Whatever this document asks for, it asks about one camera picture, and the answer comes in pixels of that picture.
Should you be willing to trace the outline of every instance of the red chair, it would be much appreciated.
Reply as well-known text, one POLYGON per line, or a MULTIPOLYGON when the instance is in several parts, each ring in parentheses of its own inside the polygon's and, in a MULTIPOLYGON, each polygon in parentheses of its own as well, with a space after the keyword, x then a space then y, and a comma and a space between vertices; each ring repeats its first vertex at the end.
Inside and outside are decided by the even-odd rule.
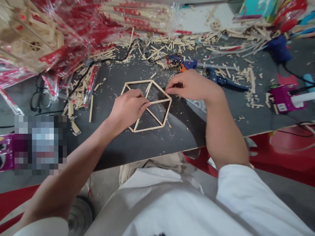
MULTIPOLYGON (((309 135, 311 133, 300 127, 283 129, 282 131, 309 135)), ((250 163, 257 169, 287 177, 301 183, 315 187, 315 147, 303 151, 302 149, 314 143, 315 137, 299 137, 288 133, 276 132, 270 141, 270 133, 250 137, 257 147, 250 147, 250 152, 256 152, 256 156, 250 156, 250 163)), ((194 167, 218 177, 217 170, 212 167, 208 160, 210 155, 206 147, 200 149, 197 159, 192 159, 184 154, 187 163, 194 167)))
MULTIPOLYGON (((0 221, 5 218, 10 212, 16 209, 18 206, 31 199, 39 185, 21 188, 10 192, 0 194, 1 210, 0 210, 0 221)), ((8 220, 7 222, 0 225, 0 234, 6 231, 8 228, 15 225, 22 218, 23 213, 16 217, 8 220)))

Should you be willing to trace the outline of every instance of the red plastic stool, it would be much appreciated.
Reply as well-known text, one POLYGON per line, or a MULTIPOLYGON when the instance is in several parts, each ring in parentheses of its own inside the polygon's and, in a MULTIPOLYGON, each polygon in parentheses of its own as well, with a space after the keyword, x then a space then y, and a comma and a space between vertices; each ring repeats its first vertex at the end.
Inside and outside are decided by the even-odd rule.
MULTIPOLYGON (((18 206, 31 199, 39 185, 31 187, 21 188, 10 192, 0 194, 1 210, 0 210, 0 221, 5 218, 10 212, 16 209, 18 206)), ((7 222, 0 225, 0 234, 6 231, 8 228, 15 225, 22 218, 23 213, 16 217, 8 220, 7 222)))
POLYGON ((219 173, 217 169, 215 169, 212 165, 208 163, 210 159, 210 155, 206 147, 202 147, 200 149, 200 154, 197 159, 192 159, 184 154, 184 158, 187 163, 193 165, 197 169, 202 170, 203 172, 212 175, 214 177, 218 177, 219 173))

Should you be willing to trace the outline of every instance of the black table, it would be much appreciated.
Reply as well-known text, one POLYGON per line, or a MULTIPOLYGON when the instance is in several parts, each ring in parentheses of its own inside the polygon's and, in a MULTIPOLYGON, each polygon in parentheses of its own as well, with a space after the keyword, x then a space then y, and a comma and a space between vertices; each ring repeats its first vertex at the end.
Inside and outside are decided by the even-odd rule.
MULTIPOLYGON (((237 40, 230 41, 230 45, 240 43, 237 40)), ((290 52, 294 55, 287 67, 298 75, 306 73, 315 74, 314 63, 307 65, 308 62, 314 60, 314 52, 311 49, 315 48, 314 40, 300 39, 295 40, 290 44, 290 52)), ((210 54, 205 48, 199 49, 197 52, 186 51, 185 55, 191 58, 201 60, 206 55, 210 54)), ((288 77, 289 74, 282 67, 277 67, 271 56, 267 52, 259 52, 256 55, 246 57, 254 61, 254 72, 257 77, 256 84, 261 83, 262 86, 256 85, 256 94, 260 98, 260 103, 264 105, 265 93, 269 90, 270 80, 277 81, 276 73, 281 76, 288 77), (263 79, 260 79, 258 74, 263 73, 263 79)), ((240 69, 248 67, 248 63, 241 58, 226 56, 214 59, 216 64, 228 62, 228 66, 232 66, 235 62, 240 69)), ((86 140, 97 127, 109 116, 114 100, 121 94, 125 82, 147 80, 157 73, 153 78, 163 89, 165 89, 168 81, 176 73, 175 71, 162 70, 156 64, 149 64, 141 61, 136 57, 129 64, 112 63, 103 64, 97 76, 97 83, 107 80, 94 92, 93 117, 89 123, 89 110, 81 109, 75 112, 75 122, 81 129, 82 133, 78 136, 72 135, 69 130, 68 136, 68 153, 72 152, 78 145, 86 140)), ((15 100, 18 106, 25 112, 26 115, 33 115, 29 109, 29 98, 35 91, 35 81, 28 80, 6 90, 8 94, 15 100)), ((251 136, 254 134, 267 132, 296 124, 298 121, 315 120, 315 105, 308 102, 307 109, 294 111, 289 115, 276 115, 272 109, 268 107, 249 108, 247 107, 244 93, 233 90, 224 89, 229 106, 235 120, 239 116, 244 116, 245 119, 236 121, 238 127, 242 131, 243 136, 251 136)), ((63 106, 63 102, 53 104, 50 110, 58 110, 63 106)), ((164 104, 151 106, 152 112, 163 119, 164 104)), ((7 107, 5 102, 0 102, 1 126, 13 124, 13 114, 7 107)), ((184 150, 195 149, 205 146, 205 122, 206 114, 184 99, 173 96, 172 105, 168 114, 168 120, 164 128, 145 131, 140 133, 132 133, 129 129, 124 131, 109 146, 105 149, 96 170, 110 168, 126 163, 131 163, 139 160, 153 158, 161 155, 175 153, 184 150)), ((141 123, 142 128, 148 128, 153 125, 152 119, 145 118, 141 123)))

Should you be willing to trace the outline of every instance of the wooden model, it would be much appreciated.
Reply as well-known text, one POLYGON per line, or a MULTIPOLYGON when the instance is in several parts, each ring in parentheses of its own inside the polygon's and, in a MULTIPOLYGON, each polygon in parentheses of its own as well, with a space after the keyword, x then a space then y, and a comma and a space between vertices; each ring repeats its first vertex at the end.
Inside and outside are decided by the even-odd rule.
POLYGON ((39 59, 64 45, 56 26, 30 0, 0 0, 0 59, 42 72, 39 59))
POLYGON ((164 117, 163 123, 161 123, 158 118, 156 118, 156 116, 147 108, 147 111, 153 116, 153 118, 160 124, 160 126, 156 126, 156 127, 151 127, 151 128, 146 128, 146 129, 141 129, 141 130, 137 130, 138 124, 139 124, 139 120, 140 118, 137 120, 135 127, 132 129, 131 127, 129 127, 129 129, 133 132, 133 133, 138 133, 138 132, 143 132, 143 131, 147 131, 147 130, 154 130, 154 129, 159 129, 159 128, 163 128, 165 126, 166 123, 166 119, 167 119, 167 115, 168 112, 170 110, 171 107, 171 103, 172 103, 172 98, 163 91, 163 89, 153 80, 142 80, 142 81, 134 81, 134 82, 127 82, 124 85, 124 88, 122 89, 121 95, 124 93, 125 88, 127 87, 130 90, 130 87, 128 85, 130 84, 141 84, 141 83, 149 83, 147 89, 146 89, 146 94, 145 94, 145 98, 148 97, 150 88, 152 86, 152 84, 154 84, 166 97, 167 99, 163 99, 163 100, 159 100, 159 101, 154 101, 154 102, 150 102, 151 104, 157 104, 157 103, 162 103, 162 102, 170 102, 168 105, 168 108, 166 110, 166 115, 164 117))

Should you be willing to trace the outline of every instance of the wooden stick frame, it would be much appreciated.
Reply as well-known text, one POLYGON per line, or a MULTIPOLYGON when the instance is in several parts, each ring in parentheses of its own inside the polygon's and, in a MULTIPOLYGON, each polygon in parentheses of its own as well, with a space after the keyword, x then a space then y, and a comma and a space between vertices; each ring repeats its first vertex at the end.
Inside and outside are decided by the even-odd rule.
POLYGON ((172 98, 167 94, 165 93, 165 91, 156 83, 154 82, 153 80, 141 80, 141 81, 133 81, 133 82, 126 82, 122 91, 121 91, 121 95, 124 94, 124 91, 126 88, 128 88, 129 90, 131 89, 129 87, 130 84, 142 84, 142 83, 149 83, 148 84, 148 87, 145 91, 145 98, 148 97, 148 94, 149 94, 149 91, 151 89, 151 86, 152 84, 155 85, 166 97, 167 99, 163 99, 163 100, 158 100, 158 101, 154 101, 154 102, 150 102, 151 104, 157 104, 157 103, 163 103, 163 102, 170 102, 169 105, 168 105, 168 108, 166 110, 166 113, 165 113, 165 117, 164 117, 164 120, 163 120, 163 123, 159 121, 159 119, 147 108, 147 111, 151 114, 151 116, 153 116, 153 118, 160 124, 160 126, 156 126, 156 127, 150 127, 150 128, 146 128, 146 129, 141 129, 141 130, 137 130, 137 127, 138 127, 138 124, 139 124, 139 120, 140 118, 137 120, 136 124, 135 124, 135 127, 132 129, 131 127, 128 127, 131 132, 133 133, 138 133, 138 132, 143 132, 143 131, 148 131, 148 130, 154 130, 154 129, 159 129, 159 128, 163 128, 165 126, 165 123, 166 123, 166 120, 167 120, 167 116, 168 116, 168 112, 170 110, 170 107, 171 107, 171 103, 172 103, 172 98))

